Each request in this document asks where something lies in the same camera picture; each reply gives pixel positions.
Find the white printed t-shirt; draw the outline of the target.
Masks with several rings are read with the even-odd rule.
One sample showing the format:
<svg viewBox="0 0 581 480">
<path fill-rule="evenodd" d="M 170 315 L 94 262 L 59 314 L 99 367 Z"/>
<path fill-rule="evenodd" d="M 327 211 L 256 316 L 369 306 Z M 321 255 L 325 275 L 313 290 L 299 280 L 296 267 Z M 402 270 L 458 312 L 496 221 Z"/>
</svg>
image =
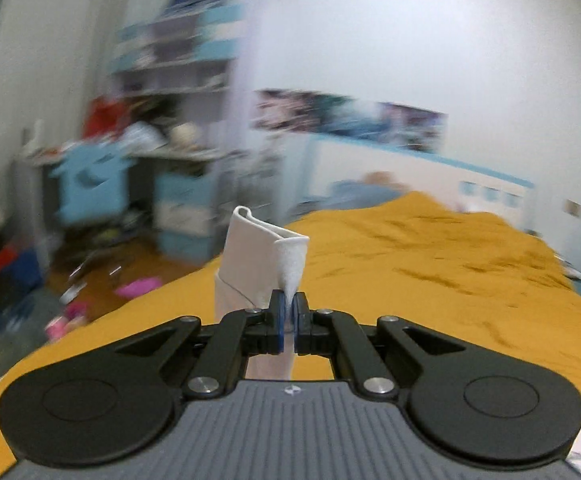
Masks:
<svg viewBox="0 0 581 480">
<path fill-rule="evenodd" d="M 295 351 L 291 302 L 299 290 L 310 238 L 256 218 L 246 206 L 232 212 L 219 270 L 214 274 L 214 317 L 243 309 L 267 309 L 275 290 L 284 292 L 283 352 L 254 356 L 250 379 L 288 380 Z"/>
</svg>

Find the pink item on floor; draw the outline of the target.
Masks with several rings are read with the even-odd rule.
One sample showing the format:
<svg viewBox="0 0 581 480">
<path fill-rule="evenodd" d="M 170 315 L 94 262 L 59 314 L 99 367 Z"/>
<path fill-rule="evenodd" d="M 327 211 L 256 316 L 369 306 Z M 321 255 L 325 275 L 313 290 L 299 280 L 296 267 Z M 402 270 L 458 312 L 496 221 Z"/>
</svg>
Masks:
<svg viewBox="0 0 581 480">
<path fill-rule="evenodd" d="M 135 299 L 160 288 L 164 284 L 158 276 L 151 276 L 150 278 L 138 278 L 128 284 L 119 286 L 115 290 L 115 294 L 124 299 Z"/>
</svg>

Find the mustard yellow bed quilt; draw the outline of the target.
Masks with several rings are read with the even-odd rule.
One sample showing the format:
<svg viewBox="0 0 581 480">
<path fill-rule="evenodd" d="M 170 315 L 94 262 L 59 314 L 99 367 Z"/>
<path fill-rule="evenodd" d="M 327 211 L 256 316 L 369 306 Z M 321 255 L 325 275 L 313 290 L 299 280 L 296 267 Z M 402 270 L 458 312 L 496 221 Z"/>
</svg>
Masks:
<svg viewBox="0 0 581 480">
<path fill-rule="evenodd" d="M 310 240 L 301 287 L 312 307 L 362 323 L 402 316 L 555 370 L 581 392 L 581 296 L 543 240 L 418 192 L 367 209 L 315 211 L 292 229 Z M 33 352 L 5 375 L 0 394 L 30 370 L 177 316 L 211 321 L 219 268 L 211 261 Z M 0 433 L 0 475 L 14 461 Z"/>
</svg>

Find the blue smiley chair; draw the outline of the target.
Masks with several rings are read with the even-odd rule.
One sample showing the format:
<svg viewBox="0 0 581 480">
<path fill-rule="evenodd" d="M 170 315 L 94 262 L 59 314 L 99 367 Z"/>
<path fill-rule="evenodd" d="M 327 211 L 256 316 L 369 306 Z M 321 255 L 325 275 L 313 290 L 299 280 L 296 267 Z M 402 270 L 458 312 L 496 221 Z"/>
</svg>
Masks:
<svg viewBox="0 0 581 480">
<path fill-rule="evenodd" d="M 51 171 L 58 180 L 60 224 L 76 228 L 119 218 L 129 206 L 133 164 L 115 143 L 85 143 L 69 150 Z"/>
</svg>

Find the white blue headboard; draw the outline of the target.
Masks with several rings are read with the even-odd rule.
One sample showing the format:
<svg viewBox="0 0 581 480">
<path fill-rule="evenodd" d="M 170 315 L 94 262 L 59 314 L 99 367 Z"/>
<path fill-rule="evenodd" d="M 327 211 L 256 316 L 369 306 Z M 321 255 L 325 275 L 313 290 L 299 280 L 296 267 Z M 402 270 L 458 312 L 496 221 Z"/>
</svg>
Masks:
<svg viewBox="0 0 581 480">
<path fill-rule="evenodd" d="M 451 209 L 491 212 L 516 229 L 533 228 L 531 182 L 439 155 L 360 140 L 334 136 L 311 140 L 300 190 L 324 196 L 335 182 L 357 181 L 376 172 Z"/>
</svg>

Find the cluttered desk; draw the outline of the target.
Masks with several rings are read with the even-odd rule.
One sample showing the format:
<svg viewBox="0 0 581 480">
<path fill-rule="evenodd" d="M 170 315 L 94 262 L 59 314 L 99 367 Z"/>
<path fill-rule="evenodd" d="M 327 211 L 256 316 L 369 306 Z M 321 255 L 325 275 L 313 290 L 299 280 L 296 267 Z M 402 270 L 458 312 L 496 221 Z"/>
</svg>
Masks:
<svg viewBox="0 0 581 480">
<path fill-rule="evenodd" d="M 134 160 L 128 171 L 129 206 L 117 219 L 64 228 L 57 217 L 58 180 L 51 177 L 51 171 L 69 150 L 85 143 L 115 143 L 124 156 Z M 219 168 L 225 157 L 216 148 L 178 150 L 164 144 L 149 150 L 110 136 L 68 143 L 56 151 L 19 154 L 12 166 L 18 240 L 36 250 L 40 263 L 49 264 L 69 232 L 100 232 L 118 226 L 134 233 L 130 217 L 139 214 L 148 220 L 161 252 L 202 264 L 217 252 Z"/>
</svg>

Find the blue pillow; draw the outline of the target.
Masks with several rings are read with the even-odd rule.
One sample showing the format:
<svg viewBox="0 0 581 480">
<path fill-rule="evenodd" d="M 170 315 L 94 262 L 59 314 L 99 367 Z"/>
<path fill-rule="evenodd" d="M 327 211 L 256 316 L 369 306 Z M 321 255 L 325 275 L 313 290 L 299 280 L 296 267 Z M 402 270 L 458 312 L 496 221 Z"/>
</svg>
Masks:
<svg viewBox="0 0 581 480">
<path fill-rule="evenodd" d="M 411 191 L 388 171 L 372 171 L 360 180 L 333 182 L 329 194 L 319 202 L 322 210 L 350 210 L 371 208 L 391 202 Z"/>
</svg>

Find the red bag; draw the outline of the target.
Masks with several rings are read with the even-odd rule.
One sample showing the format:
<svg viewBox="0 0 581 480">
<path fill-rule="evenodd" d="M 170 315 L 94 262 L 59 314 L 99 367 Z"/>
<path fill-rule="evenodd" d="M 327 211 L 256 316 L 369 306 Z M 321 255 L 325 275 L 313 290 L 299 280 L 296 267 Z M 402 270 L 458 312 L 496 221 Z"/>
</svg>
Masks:
<svg viewBox="0 0 581 480">
<path fill-rule="evenodd" d="M 97 96 L 89 107 L 83 128 L 83 139 L 94 139 L 106 134 L 121 136 L 129 123 L 129 110 L 123 101 Z"/>
</svg>

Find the beige wall switch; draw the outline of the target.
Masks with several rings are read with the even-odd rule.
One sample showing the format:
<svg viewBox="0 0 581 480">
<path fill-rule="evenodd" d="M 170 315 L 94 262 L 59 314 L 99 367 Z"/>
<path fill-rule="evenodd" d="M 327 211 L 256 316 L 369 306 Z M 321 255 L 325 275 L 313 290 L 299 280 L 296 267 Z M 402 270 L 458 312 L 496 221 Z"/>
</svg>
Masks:
<svg viewBox="0 0 581 480">
<path fill-rule="evenodd" d="M 567 214 L 570 214 L 571 217 L 581 217 L 581 205 L 574 200 L 566 200 L 563 209 L 567 212 Z"/>
</svg>

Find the anime wall poster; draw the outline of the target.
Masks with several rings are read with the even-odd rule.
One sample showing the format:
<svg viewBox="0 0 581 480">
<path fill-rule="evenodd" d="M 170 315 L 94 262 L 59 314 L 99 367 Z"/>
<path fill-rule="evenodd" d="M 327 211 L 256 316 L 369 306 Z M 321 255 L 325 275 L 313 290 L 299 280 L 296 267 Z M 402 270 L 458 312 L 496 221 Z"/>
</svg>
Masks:
<svg viewBox="0 0 581 480">
<path fill-rule="evenodd" d="M 251 126 L 266 131 L 319 133 L 435 153 L 447 115 L 433 110 L 339 94 L 266 89 L 256 92 Z"/>
</svg>

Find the blue white wall shelf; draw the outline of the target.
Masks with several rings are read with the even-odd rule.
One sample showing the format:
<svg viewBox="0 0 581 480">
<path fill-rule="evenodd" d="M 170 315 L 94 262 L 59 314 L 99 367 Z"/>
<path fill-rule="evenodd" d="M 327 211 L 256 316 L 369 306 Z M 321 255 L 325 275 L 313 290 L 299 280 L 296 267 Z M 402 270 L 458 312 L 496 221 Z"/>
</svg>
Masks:
<svg viewBox="0 0 581 480">
<path fill-rule="evenodd" d="M 236 0 L 166 0 L 118 30 L 110 91 L 129 101 L 228 91 L 244 25 Z"/>
</svg>

